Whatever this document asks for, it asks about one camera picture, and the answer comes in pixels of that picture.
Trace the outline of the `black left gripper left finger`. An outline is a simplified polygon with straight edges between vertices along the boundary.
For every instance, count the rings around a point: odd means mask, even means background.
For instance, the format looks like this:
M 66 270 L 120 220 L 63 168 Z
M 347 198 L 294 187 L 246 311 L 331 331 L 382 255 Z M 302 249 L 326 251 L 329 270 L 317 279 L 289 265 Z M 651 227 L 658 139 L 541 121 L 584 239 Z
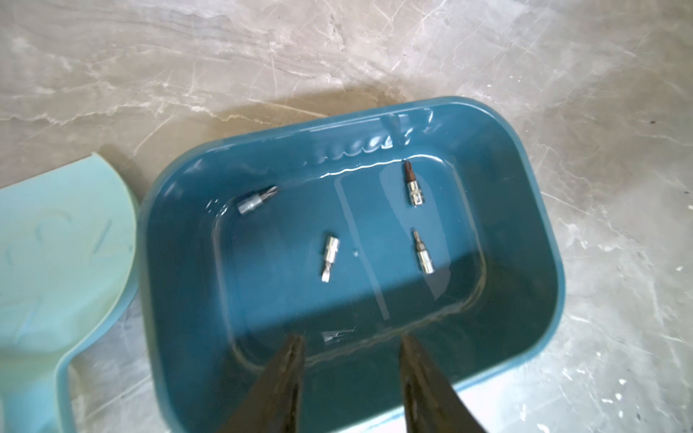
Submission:
M 265 366 L 245 400 L 220 432 L 297 432 L 302 402 L 306 340 L 291 335 Z

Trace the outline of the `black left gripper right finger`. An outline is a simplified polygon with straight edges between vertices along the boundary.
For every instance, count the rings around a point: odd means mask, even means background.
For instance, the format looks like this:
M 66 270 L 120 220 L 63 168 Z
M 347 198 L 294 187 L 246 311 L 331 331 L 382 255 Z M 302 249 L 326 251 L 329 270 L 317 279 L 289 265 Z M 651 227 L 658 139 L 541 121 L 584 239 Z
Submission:
M 414 335 L 402 337 L 399 362 L 405 422 L 409 432 L 485 430 Z

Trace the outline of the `chrome bit slim tip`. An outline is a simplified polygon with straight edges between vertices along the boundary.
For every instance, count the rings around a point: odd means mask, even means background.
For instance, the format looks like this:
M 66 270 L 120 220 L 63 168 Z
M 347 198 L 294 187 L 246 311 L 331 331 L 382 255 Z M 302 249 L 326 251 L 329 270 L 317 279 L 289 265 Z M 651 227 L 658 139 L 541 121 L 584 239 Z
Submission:
M 415 243 L 415 252 L 417 254 L 418 262 L 422 272 L 424 274 L 433 274 L 435 272 L 435 267 L 431 260 L 431 256 L 426 245 L 420 238 L 420 234 L 417 230 L 413 229 L 413 238 Z

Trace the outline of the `chrome blade bit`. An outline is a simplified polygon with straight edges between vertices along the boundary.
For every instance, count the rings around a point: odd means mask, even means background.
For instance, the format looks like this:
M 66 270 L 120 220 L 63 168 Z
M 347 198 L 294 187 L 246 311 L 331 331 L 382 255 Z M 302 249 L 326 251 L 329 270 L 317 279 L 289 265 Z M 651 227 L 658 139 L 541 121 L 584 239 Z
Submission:
M 339 239 L 335 236 L 328 236 L 323 254 L 323 269 L 321 274 L 321 281 L 323 283 L 328 283 L 330 281 L 332 268 L 338 252 Z

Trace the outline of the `chrome bit fluted tip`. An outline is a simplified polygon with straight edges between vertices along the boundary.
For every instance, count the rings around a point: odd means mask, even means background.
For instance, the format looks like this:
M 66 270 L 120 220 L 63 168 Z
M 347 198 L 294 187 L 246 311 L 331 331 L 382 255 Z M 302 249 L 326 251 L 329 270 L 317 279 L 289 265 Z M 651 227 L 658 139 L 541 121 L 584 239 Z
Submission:
M 277 193 L 278 187 L 276 185 L 272 185 L 266 189 L 263 189 L 262 191 L 258 191 L 257 193 L 248 196 L 247 198 L 243 198 L 236 205 L 237 210 L 240 215 L 253 212 L 259 207 L 263 206 L 267 200 L 273 198 Z

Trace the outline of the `chrome bit with brown tip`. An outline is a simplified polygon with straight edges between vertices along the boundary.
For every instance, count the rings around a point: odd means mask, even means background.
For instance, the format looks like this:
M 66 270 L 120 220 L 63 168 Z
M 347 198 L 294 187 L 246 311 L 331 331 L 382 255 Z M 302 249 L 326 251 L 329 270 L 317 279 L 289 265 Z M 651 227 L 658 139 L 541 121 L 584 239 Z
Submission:
M 421 206 L 425 199 L 410 161 L 404 162 L 404 177 L 411 205 L 413 207 Z

